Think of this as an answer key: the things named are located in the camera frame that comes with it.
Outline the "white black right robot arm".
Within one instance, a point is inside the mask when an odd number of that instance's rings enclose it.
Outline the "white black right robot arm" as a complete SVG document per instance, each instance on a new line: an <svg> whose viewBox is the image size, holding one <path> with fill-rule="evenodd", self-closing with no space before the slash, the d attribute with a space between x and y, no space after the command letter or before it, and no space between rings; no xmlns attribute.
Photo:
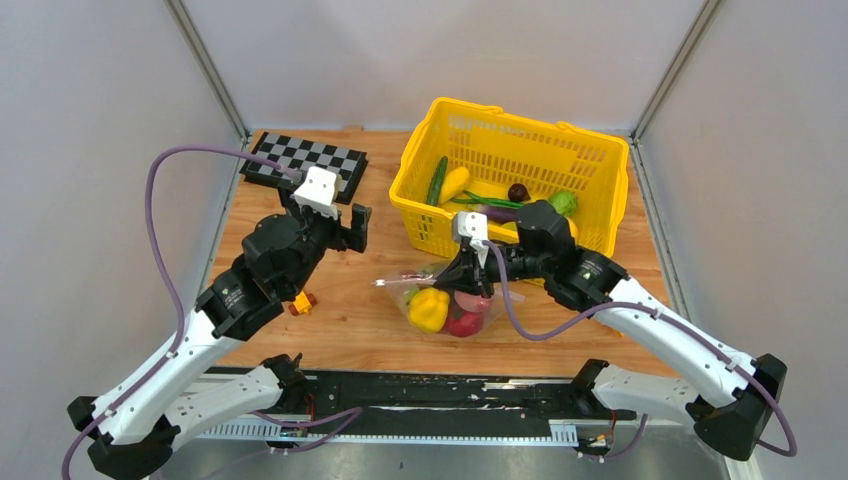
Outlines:
<svg viewBox="0 0 848 480"><path fill-rule="evenodd" d="M721 455L748 460L764 443L771 420L780 425L785 457L797 440L779 404L786 365L771 354L752 356L704 333L666 307L622 266L579 246L568 220L536 201L517 212L517 239L497 243L479 212L452 220L459 250L436 285L489 297L517 280L539 279L555 302L636 341L673 371L669 377L627 371L591 359L576 377L571 403L584 417L605 409L629 410L691 428Z"/></svg>

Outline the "yellow toy bell pepper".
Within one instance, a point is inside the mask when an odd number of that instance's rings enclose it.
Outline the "yellow toy bell pepper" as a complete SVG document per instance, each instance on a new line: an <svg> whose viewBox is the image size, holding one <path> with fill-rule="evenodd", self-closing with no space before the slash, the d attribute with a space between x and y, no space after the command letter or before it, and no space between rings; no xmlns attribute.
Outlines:
<svg viewBox="0 0 848 480"><path fill-rule="evenodd" d="M436 288L418 291L409 301L409 323L428 334L440 332L446 322L450 295Z"/></svg>

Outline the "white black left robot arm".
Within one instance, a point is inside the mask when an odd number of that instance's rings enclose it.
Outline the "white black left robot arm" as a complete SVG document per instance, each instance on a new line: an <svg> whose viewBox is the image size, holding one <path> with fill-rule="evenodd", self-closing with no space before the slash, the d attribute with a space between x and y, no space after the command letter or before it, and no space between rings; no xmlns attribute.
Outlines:
<svg viewBox="0 0 848 480"><path fill-rule="evenodd" d="M175 333L130 377L98 397L68 408L90 439L94 469L112 479L141 479L166 464L197 435L246 413L298 411L307 380L299 358L281 354L200 394L190 385L219 358L246 343L296 299L329 250L363 252L369 207L352 208L349 226L328 195L279 191L283 214L263 218L242 253L184 313Z"/></svg>

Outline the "clear zip top bag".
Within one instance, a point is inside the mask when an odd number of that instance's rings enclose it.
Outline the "clear zip top bag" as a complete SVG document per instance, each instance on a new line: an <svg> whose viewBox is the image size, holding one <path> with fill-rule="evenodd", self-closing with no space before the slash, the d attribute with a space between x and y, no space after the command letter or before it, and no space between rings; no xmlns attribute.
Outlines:
<svg viewBox="0 0 848 480"><path fill-rule="evenodd" d="M440 262L392 272L376 279L374 286L383 289L408 325L423 334L470 338L506 315L500 291L482 297L436 287L445 267Z"/></svg>

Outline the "yellow plastic basket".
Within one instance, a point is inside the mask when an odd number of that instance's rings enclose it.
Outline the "yellow plastic basket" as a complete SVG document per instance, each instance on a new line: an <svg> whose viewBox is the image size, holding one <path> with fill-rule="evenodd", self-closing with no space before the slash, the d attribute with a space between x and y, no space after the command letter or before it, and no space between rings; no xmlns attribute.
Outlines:
<svg viewBox="0 0 848 480"><path fill-rule="evenodd" d="M577 243L612 256L627 205L628 156L628 144L615 136L440 97L409 138L389 198L413 248L453 257L451 221L462 207L426 202L431 178L446 158L449 169L469 171L468 189L479 196L504 197L514 183L523 184L532 199L573 193Z"/></svg>

